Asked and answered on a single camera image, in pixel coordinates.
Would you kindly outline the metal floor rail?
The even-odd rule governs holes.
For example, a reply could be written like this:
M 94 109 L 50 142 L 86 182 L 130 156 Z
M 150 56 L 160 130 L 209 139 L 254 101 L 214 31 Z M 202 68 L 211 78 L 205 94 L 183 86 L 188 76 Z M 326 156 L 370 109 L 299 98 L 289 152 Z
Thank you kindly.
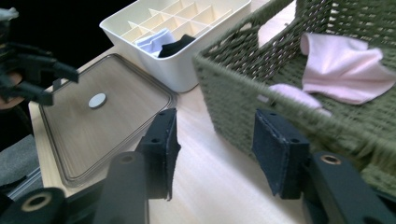
M 15 189 L 7 193 L 7 196 L 16 201 L 23 195 L 43 187 L 42 174 L 39 168 L 33 170 Z

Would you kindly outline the black sock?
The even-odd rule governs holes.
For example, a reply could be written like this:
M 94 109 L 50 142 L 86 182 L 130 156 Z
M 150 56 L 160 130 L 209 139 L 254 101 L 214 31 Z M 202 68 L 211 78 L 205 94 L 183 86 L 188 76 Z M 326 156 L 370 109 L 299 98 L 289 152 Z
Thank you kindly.
M 187 47 L 191 42 L 193 42 L 195 38 L 190 35 L 183 35 L 178 41 L 170 44 L 162 45 L 162 50 L 160 51 L 158 57 L 159 58 L 166 58 L 170 57 L 185 47 Z

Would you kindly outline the cream divided storage box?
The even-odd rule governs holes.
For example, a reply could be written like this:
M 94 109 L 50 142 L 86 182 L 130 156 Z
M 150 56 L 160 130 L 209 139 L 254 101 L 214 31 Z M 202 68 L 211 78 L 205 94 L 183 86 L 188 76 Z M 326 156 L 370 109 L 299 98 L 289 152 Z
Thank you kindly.
M 250 12 L 251 0 L 136 0 L 100 22 L 100 27 L 125 59 L 173 91 L 194 88 L 192 55 L 236 25 Z M 194 40 L 176 54 L 158 58 L 135 42 L 168 29 L 174 39 Z

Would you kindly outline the clear lid with white knob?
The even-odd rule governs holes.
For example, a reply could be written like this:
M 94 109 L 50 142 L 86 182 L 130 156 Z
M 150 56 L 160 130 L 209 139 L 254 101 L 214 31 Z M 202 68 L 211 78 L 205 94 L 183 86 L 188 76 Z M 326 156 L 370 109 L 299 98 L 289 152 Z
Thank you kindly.
M 177 94 L 118 54 L 110 54 L 53 93 L 40 106 L 60 177 L 69 188 L 102 175 L 112 158 L 131 149 Z

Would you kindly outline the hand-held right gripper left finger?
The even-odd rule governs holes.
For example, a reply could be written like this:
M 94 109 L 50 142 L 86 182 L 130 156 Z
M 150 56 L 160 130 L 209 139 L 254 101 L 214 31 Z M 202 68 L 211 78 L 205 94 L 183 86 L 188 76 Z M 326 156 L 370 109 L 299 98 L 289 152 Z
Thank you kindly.
M 136 149 L 145 157 L 150 199 L 172 199 L 180 149 L 177 141 L 177 110 L 168 108 L 155 116 Z

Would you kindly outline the pink sock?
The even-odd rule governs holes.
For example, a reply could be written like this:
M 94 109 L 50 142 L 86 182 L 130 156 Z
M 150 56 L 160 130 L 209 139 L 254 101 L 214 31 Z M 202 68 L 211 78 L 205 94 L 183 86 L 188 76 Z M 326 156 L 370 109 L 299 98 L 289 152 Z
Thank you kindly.
M 396 85 L 396 72 L 381 63 L 383 52 L 367 42 L 341 35 L 304 33 L 301 53 L 307 57 L 303 91 L 362 105 Z
M 281 83 L 272 85 L 269 87 L 269 89 L 276 92 L 277 94 L 288 98 L 300 107 L 306 107 L 310 112 L 316 112 L 327 117 L 330 117 L 332 115 L 329 110 L 324 108 L 319 100 L 317 100 L 310 94 L 300 90 L 299 88 L 296 88 L 289 84 Z

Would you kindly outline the white sock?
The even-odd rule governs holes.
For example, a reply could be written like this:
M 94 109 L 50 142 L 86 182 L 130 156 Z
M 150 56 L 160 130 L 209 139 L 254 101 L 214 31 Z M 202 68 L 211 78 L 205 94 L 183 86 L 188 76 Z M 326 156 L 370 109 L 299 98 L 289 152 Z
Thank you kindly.
M 153 35 L 148 35 L 137 39 L 134 43 L 139 49 L 149 53 L 155 57 L 163 58 L 166 56 L 165 45 L 176 42 L 175 37 L 167 28 L 163 28 Z

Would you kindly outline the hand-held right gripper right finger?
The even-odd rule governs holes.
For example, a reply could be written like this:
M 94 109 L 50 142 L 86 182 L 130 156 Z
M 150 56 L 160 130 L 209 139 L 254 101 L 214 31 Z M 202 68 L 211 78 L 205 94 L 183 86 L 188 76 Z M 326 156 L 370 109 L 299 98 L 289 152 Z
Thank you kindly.
M 287 200 L 301 197 L 309 141 L 293 125 L 275 112 L 257 109 L 252 151 L 274 195 Z

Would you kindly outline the green woven basket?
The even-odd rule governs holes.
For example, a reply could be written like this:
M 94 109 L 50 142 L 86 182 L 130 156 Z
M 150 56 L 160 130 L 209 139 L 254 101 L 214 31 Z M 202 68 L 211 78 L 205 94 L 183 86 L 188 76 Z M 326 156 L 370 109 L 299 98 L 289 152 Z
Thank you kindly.
M 312 149 L 347 157 L 369 185 L 396 197 L 396 86 L 364 105 L 319 96 L 329 116 L 270 90 L 301 86 L 304 32 L 363 40 L 382 49 L 382 63 L 396 72 L 396 0 L 270 0 L 193 58 L 216 132 L 250 154 L 256 110 L 273 110 Z

